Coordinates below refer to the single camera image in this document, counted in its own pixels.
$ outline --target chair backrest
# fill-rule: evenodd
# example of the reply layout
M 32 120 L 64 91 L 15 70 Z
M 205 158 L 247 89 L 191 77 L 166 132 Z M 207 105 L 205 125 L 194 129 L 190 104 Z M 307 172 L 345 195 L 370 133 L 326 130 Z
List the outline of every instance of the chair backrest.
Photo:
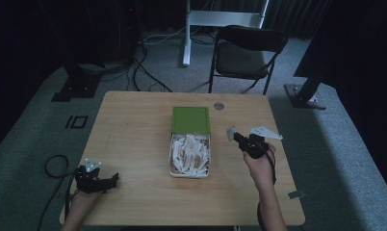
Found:
M 287 44 L 287 35 L 278 30 L 250 28 L 238 25 L 222 27 L 216 44 L 223 39 L 244 49 L 280 53 Z

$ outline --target open box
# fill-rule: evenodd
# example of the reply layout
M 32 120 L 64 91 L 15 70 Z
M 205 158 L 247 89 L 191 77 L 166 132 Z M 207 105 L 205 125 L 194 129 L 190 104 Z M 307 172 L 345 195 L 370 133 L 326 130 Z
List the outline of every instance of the open box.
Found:
M 169 148 L 173 177 L 206 178 L 211 164 L 211 127 L 204 107 L 174 107 Z

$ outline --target white stand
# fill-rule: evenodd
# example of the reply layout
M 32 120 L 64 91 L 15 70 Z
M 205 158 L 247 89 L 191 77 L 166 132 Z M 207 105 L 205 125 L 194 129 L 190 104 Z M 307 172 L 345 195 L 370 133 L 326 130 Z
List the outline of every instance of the white stand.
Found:
M 262 28 L 269 0 L 265 0 L 259 13 L 232 13 L 191 11 L 191 0 L 187 0 L 186 37 L 184 49 L 184 66 L 190 65 L 191 56 L 191 26 L 216 26 L 240 25 L 246 27 Z

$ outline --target crumpled paper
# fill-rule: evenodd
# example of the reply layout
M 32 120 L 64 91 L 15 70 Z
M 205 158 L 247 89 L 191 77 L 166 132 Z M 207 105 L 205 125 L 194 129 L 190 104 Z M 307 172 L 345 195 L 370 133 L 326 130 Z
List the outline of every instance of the crumpled paper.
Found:
M 207 175 L 209 162 L 209 148 L 206 140 L 196 139 L 187 134 L 173 142 L 172 162 L 175 168 L 184 174 L 201 177 Z

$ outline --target green box lid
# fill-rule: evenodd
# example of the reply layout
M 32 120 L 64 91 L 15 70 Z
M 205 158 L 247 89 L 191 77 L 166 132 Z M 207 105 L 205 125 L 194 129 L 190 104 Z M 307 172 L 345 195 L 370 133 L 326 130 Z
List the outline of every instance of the green box lid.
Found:
M 209 110 L 204 107 L 173 107 L 173 133 L 211 133 Z

